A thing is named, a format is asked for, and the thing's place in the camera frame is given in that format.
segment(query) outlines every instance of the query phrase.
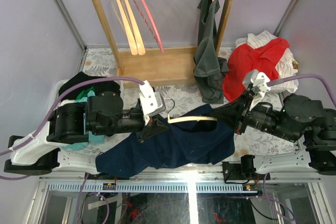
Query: wooden hanger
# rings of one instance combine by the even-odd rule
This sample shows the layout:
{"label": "wooden hanger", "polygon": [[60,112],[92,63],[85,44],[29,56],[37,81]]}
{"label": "wooden hanger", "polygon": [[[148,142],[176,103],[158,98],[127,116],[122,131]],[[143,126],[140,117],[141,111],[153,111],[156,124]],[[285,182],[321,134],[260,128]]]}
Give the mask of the wooden hanger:
{"label": "wooden hanger", "polygon": [[134,32],[134,37],[135,37],[135,42],[137,43],[137,48],[138,48],[138,54],[139,55],[144,55],[146,53],[145,50],[145,46],[143,44],[142,38],[141,38],[141,34],[137,25],[137,21],[134,18],[134,14],[132,11],[132,8],[130,6],[130,3],[128,2],[128,0],[121,0],[123,1],[123,4],[126,6],[128,14],[129,14],[129,18],[131,21],[131,26],[133,28],[133,32]]}
{"label": "wooden hanger", "polygon": [[117,15],[117,18],[118,18],[118,20],[121,24],[121,27],[124,29],[124,31],[126,33],[126,37],[127,37],[127,40],[128,40],[129,46],[130,46],[131,54],[132,55],[137,55],[138,54],[138,47],[136,46],[135,39],[134,39],[133,32],[132,32],[132,28],[131,28],[130,23],[128,21],[125,10],[122,7],[122,4],[121,4],[120,0],[115,0],[115,1],[117,2],[119,12],[121,14],[122,23],[120,21],[119,15],[117,14],[114,5],[113,5],[113,1],[110,0],[110,2],[112,4],[112,8]]}
{"label": "wooden hanger", "polygon": [[145,0],[140,0],[143,8],[145,9],[146,13],[147,13],[147,16],[149,18],[149,21],[151,23],[152,26],[150,26],[148,20],[145,18],[144,16],[144,13],[141,11],[140,9],[140,6],[139,4],[137,3],[137,0],[133,0],[136,8],[138,9],[138,11],[140,12],[140,15],[141,17],[143,18],[143,20],[145,21],[149,31],[152,33],[154,39],[156,40],[156,43],[158,44],[159,46],[159,49],[161,50],[161,53],[164,54],[164,47],[163,47],[163,44],[162,44],[162,41],[161,41],[161,38],[160,38],[160,34],[159,34],[159,31],[158,29],[156,28],[156,25],[155,25],[155,22],[154,22],[154,19],[152,17],[152,14],[151,12],[149,11],[148,7],[147,7],[147,4],[145,2]]}

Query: glass panel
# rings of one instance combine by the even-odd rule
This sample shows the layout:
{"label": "glass panel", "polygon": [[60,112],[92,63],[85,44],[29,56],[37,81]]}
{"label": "glass panel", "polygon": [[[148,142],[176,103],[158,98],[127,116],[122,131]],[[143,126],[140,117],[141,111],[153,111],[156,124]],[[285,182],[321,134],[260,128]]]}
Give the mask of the glass panel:
{"label": "glass panel", "polygon": [[[251,186],[252,190],[259,192],[259,196],[265,196],[262,188],[261,184]],[[199,224],[318,224],[305,184],[267,184],[266,191],[269,197],[279,200],[294,212],[295,222],[282,219],[279,222],[278,215],[264,199],[233,198],[241,197],[239,194],[197,194],[197,206],[190,202],[192,200],[189,201],[188,193],[102,193],[102,195],[108,199],[110,207],[106,223],[118,223],[120,220],[118,224],[189,224],[190,212],[194,212],[193,209],[197,207]],[[51,191],[49,197],[49,206],[45,208],[41,223],[77,223],[78,193]],[[68,221],[64,222],[67,201],[71,207],[68,209]],[[83,193],[79,207],[82,223],[103,223],[107,214],[107,207],[103,202],[95,195]],[[291,218],[288,210],[281,212]]]}
{"label": "glass panel", "polygon": [[[122,204],[117,205],[118,194],[104,194],[109,201],[110,213],[106,223],[175,223],[189,224],[188,194],[128,194],[122,193]],[[88,196],[82,214],[85,224],[101,224],[105,220],[106,205],[92,209],[91,205],[99,201],[96,196]]]}

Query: gray wall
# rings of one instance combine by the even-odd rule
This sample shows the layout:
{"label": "gray wall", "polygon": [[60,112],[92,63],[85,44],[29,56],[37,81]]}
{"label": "gray wall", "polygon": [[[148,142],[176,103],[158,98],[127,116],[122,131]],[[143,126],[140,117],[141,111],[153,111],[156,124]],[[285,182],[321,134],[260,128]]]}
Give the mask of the gray wall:
{"label": "gray wall", "polygon": [[[78,31],[87,45],[106,45],[107,40],[91,0],[63,0]],[[198,10],[200,0],[146,0],[152,12],[164,46],[194,45],[197,42]],[[111,8],[109,0],[102,0],[105,13],[119,46],[127,39]],[[234,0],[223,45],[234,45],[235,40],[247,33],[260,33],[276,29],[290,0]],[[145,46],[155,46],[155,41],[133,5]]]}
{"label": "gray wall", "polygon": [[[24,136],[36,129],[54,84],[76,72],[81,50],[53,0],[0,0],[0,8],[0,150],[4,151],[11,135]],[[1,167],[8,157],[0,158]],[[1,223],[23,222],[36,185],[37,177],[0,180]]]}
{"label": "gray wall", "polygon": [[[281,36],[290,43],[290,50],[299,62],[299,73],[322,75],[336,94],[336,1],[301,0]],[[326,108],[335,109],[318,80],[301,80],[297,93],[322,100]],[[336,177],[324,177],[323,183],[336,216]]]}

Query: wooden post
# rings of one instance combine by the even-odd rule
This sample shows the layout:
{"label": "wooden post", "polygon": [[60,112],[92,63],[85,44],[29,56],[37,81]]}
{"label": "wooden post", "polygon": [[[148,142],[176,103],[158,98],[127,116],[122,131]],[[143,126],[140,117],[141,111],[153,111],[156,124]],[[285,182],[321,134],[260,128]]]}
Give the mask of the wooden post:
{"label": "wooden post", "polygon": [[122,62],[122,57],[119,54],[117,45],[115,44],[116,42],[114,41],[114,37],[112,35],[111,28],[109,26],[109,22],[107,21],[103,6],[102,6],[100,0],[92,0],[92,3],[94,5],[94,8],[96,9],[96,12],[97,12],[97,15],[99,17],[101,26],[104,30],[104,33],[106,35],[106,38],[107,38],[109,44],[110,44],[110,47],[112,49],[114,58],[115,58],[115,60],[118,64],[119,73],[123,74],[124,66],[123,66],[123,62]]}
{"label": "wooden post", "polygon": [[229,18],[231,5],[232,5],[232,0],[225,0],[224,1],[221,20],[219,22],[218,31],[217,31],[217,35],[216,35],[216,38],[215,38],[215,45],[216,45],[216,53],[217,54],[219,53],[220,45],[222,43],[224,30],[225,30],[225,27],[226,27],[227,19]]}

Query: wire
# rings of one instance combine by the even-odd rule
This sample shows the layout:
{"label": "wire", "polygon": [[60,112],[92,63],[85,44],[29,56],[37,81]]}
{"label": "wire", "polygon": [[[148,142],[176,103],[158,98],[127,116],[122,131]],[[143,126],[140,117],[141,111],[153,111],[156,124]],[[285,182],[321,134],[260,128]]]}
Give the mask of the wire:
{"label": "wire", "polygon": [[120,224],[120,223],[121,223],[121,220],[122,220],[122,218],[124,217],[124,215],[125,215],[125,213],[126,213],[126,210],[127,210],[127,208],[128,208],[128,205],[126,205],[126,207],[125,207],[125,210],[124,210],[124,212],[122,213],[122,215],[121,215],[121,217],[120,217],[120,219],[119,219],[119,221],[118,221],[118,224]]}
{"label": "wire", "polygon": [[85,185],[85,182],[88,179],[88,177],[89,177],[89,174],[87,174],[85,176],[83,184],[80,186],[80,189],[79,189],[79,194],[78,194],[78,199],[77,199],[77,204],[76,204],[76,213],[77,213],[77,222],[76,223],[78,223],[80,221],[79,203],[82,200],[82,191],[84,189],[84,185]]}
{"label": "wire", "polygon": [[[83,222],[82,222],[82,220],[81,220],[81,216],[80,216],[80,209],[79,209],[79,205],[80,205],[80,204],[79,204],[79,203],[80,203],[80,201],[81,201],[81,199],[82,199],[82,192],[83,192],[84,185],[85,185],[86,180],[88,179],[88,177],[89,177],[89,174],[87,174],[87,175],[85,176],[85,179],[84,179],[84,181],[83,181],[83,184],[80,186],[79,194],[78,194],[78,199],[77,199],[77,204],[76,204],[76,213],[77,213],[77,222],[76,222],[76,223],[80,223],[80,224],[83,224]],[[105,203],[106,203],[106,207],[107,207],[107,213],[106,213],[105,220],[104,220],[103,223],[102,223],[102,224],[105,224],[105,223],[107,222],[108,218],[109,218],[109,215],[110,215],[110,206],[109,206],[109,202],[108,202],[107,199],[106,199],[104,196],[102,196],[100,193],[90,193],[89,195],[90,195],[90,196],[95,195],[95,196],[97,196],[97,197],[101,197],[101,198],[105,201]]]}
{"label": "wire", "polygon": [[250,182],[250,179],[248,179],[246,182],[227,182],[230,178],[230,174],[231,174],[232,170],[229,172],[229,174],[227,175],[227,178],[224,179],[224,183],[226,184],[238,184],[238,185],[244,185]]}
{"label": "wire", "polygon": [[[265,217],[266,219],[269,219],[269,220],[278,220],[277,218],[271,218],[271,217],[268,217],[268,216],[264,215],[263,213],[261,213],[261,212],[256,208],[255,205],[253,205],[251,199],[250,199],[250,202],[251,202],[252,207],[253,207],[253,208],[257,211],[257,213],[260,214],[261,216],[263,216],[263,217]],[[285,209],[283,208],[282,205],[280,205],[280,207],[281,207],[281,209],[282,209],[283,215],[285,215]]]}
{"label": "wire", "polygon": [[269,198],[267,196],[267,193],[266,193],[266,178],[267,176],[269,175],[269,173],[266,173],[265,176],[264,176],[264,182],[263,182],[263,189],[264,189],[264,194],[265,194],[265,198],[267,199],[268,203],[269,203],[269,206],[271,207],[271,209],[273,209],[273,211],[275,211],[280,217],[282,217],[284,220],[288,220],[288,221],[295,221],[295,217],[294,217],[294,213],[292,212],[291,209],[289,209],[287,206],[287,210],[292,214],[293,218],[289,218],[289,217],[286,217],[285,215],[283,215],[282,213],[280,213],[274,206],[273,204],[271,204],[271,198]]}
{"label": "wire", "polygon": [[287,82],[287,81],[299,80],[299,79],[304,79],[304,78],[315,78],[315,79],[320,80],[322,82],[322,84],[324,85],[324,87],[326,88],[326,91],[327,91],[332,103],[336,107],[336,99],[335,99],[335,96],[333,95],[333,93],[331,92],[331,88],[330,88],[329,84],[327,83],[325,78],[323,78],[319,74],[315,74],[315,73],[298,74],[297,76],[291,76],[291,77],[286,77],[286,78],[283,78],[283,79],[270,81],[270,82],[267,83],[267,86],[272,87],[274,85],[278,85],[278,84],[281,84],[281,83],[284,83],[284,82]]}
{"label": "wire", "polygon": [[257,185],[260,180],[260,176],[258,175],[257,179],[254,181],[254,185]]}
{"label": "wire", "polygon": [[[295,217],[294,217],[294,213],[293,211],[287,207],[285,204],[283,204],[282,202],[276,200],[276,199],[273,199],[273,198],[270,198],[267,196],[267,193],[266,193],[266,178],[267,176],[269,175],[269,173],[265,174],[264,176],[264,182],[263,182],[263,189],[264,189],[264,194],[265,196],[249,196],[249,197],[244,197],[244,196],[227,196],[228,198],[234,198],[234,199],[265,199],[268,201],[269,203],[269,206],[271,207],[271,209],[273,211],[275,211],[282,219],[284,220],[288,220],[288,221],[295,221]],[[278,203],[280,206],[282,206],[284,208],[284,212],[285,212],[285,209],[287,209],[287,211],[290,212],[290,214],[293,216],[293,218],[289,218],[289,217],[286,217],[284,214],[280,213],[272,204],[272,202],[276,202]]]}
{"label": "wire", "polygon": [[[43,127],[45,126],[45,124],[48,122],[48,119],[50,118],[50,116],[52,115],[54,109],[56,108],[56,106],[58,105],[58,103],[69,93],[73,92],[73,90],[76,90],[78,88],[81,88],[83,86],[86,85],[90,85],[90,84],[94,84],[94,83],[99,83],[99,82],[106,82],[106,81],[133,81],[136,82],[140,85],[144,85],[145,83],[141,80],[138,80],[136,78],[132,78],[132,77],[104,77],[104,78],[99,78],[99,79],[94,79],[94,80],[89,80],[89,81],[84,81],[81,82],[79,84],[76,84],[74,86],[72,86],[71,88],[67,89],[64,93],[62,93],[57,99],[56,101],[52,104],[52,106],[50,107],[47,115],[44,117],[44,119],[42,120],[42,122],[40,123],[40,125],[38,126],[38,128],[36,129],[36,131],[33,134],[30,134],[30,137],[27,138],[26,141],[16,145],[13,147],[13,150],[17,150],[25,145],[27,145],[29,142],[31,142],[34,138],[36,138],[36,136],[38,135],[38,133],[40,133],[40,131],[43,129]],[[12,150],[6,150],[4,152],[0,153],[0,156],[3,156],[5,154],[11,153]],[[0,179],[4,179],[4,180],[20,180],[20,179],[25,179],[29,176],[23,176],[23,177],[19,177],[19,178],[10,178],[10,177],[4,177],[4,176],[0,176]]]}
{"label": "wire", "polygon": [[28,177],[30,177],[30,176],[26,175],[26,176],[17,177],[17,178],[9,178],[9,177],[0,176],[0,179],[3,179],[3,180],[21,180],[21,179],[25,179],[25,178],[28,178]]}

